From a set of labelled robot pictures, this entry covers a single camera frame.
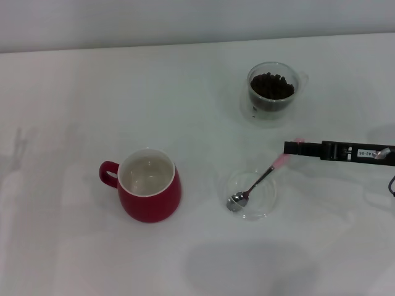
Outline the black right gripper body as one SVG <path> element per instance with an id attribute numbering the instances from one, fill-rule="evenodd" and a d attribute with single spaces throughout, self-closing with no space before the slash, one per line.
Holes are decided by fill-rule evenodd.
<path id="1" fill-rule="evenodd" d="M 322 160 L 395 166 L 395 146 L 322 141 Z"/>

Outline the pink handled metal spoon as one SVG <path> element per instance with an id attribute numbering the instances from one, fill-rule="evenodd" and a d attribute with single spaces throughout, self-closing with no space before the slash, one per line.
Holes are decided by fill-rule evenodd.
<path id="1" fill-rule="evenodd" d="M 240 212 L 244 209 L 249 202 L 251 192 L 256 188 L 256 186 L 266 179 L 273 171 L 281 168 L 288 161 L 290 156 L 290 154 L 282 153 L 248 190 L 239 191 L 229 197 L 226 203 L 227 209 L 233 213 Z"/>

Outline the red ceramic mug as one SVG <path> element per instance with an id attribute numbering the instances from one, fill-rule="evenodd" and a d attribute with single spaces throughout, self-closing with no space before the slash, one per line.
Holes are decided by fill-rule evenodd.
<path id="1" fill-rule="evenodd" d="M 123 209 L 134 219 L 156 223 L 171 216 L 181 201 L 181 181 L 174 162 L 162 151 L 145 148 L 121 164 L 105 161 L 100 180 L 117 190 Z"/>

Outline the clear glass cup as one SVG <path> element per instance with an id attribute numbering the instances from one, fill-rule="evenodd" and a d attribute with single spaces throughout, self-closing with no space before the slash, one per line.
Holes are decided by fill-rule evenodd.
<path id="1" fill-rule="evenodd" d="M 297 72 L 280 62 L 263 62 L 247 75 L 247 93 L 256 111 L 281 112 L 299 97 L 309 81 L 304 72 Z"/>

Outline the dark coffee beans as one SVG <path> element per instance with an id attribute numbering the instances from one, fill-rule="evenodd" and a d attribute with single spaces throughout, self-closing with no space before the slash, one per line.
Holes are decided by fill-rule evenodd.
<path id="1" fill-rule="evenodd" d="M 270 72 L 255 76 L 250 86 L 259 96 L 271 100 L 286 99 L 295 92 L 295 87 L 285 77 Z"/>

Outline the clear glass saucer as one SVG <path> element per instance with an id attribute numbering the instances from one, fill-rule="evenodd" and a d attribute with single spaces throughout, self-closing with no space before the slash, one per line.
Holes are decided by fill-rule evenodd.
<path id="1" fill-rule="evenodd" d="M 274 208 L 277 187 L 272 177 L 267 176 L 249 193 L 246 200 L 238 200 L 235 194 L 247 191 L 263 175 L 262 170 L 234 170 L 218 181 L 218 197 L 222 207 L 229 213 L 245 220 L 266 217 Z"/>

